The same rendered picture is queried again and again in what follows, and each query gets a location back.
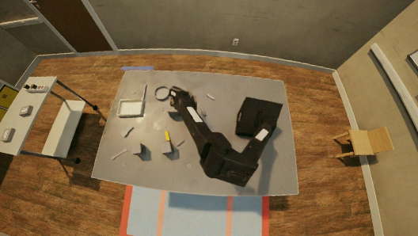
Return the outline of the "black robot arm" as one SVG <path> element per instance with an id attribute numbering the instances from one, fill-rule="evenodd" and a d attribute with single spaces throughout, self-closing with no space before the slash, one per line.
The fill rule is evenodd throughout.
<path id="1" fill-rule="evenodd" d="M 190 90 L 172 86 L 169 96 L 170 105 L 180 113 L 196 144 L 200 156 L 199 163 L 206 176 L 245 187 L 259 166 L 258 159 L 263 152 L 262 149 L 276 129 L 277 123 L 272 120 L 273 112 L 257 110 L 253 126 L 256 134 L 254 133 L 253 139 L 239 153 L 232 148 L 223 133 L 211 132 L 193 107 L 194 97 Z"/>

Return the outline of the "white shallow square tray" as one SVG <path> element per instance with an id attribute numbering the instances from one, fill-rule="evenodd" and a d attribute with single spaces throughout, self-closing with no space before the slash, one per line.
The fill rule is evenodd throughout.
<path id="1" fill-rule="evenodd" d="M 144 100 L 142 98 L 120 100 L 117 116 L 141 116 L 143 114 L 143 104 Z"/>

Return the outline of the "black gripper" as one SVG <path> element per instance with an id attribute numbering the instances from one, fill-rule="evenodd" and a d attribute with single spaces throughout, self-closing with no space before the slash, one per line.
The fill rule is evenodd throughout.
<path id="1" fill-rule="evenodd" d="M 196 96 L 194 97 L 194 101 L 192 102 L 193 107 L 195 108 L 195 110 L 197 111 L 197 101 L 196 101 Z"/>

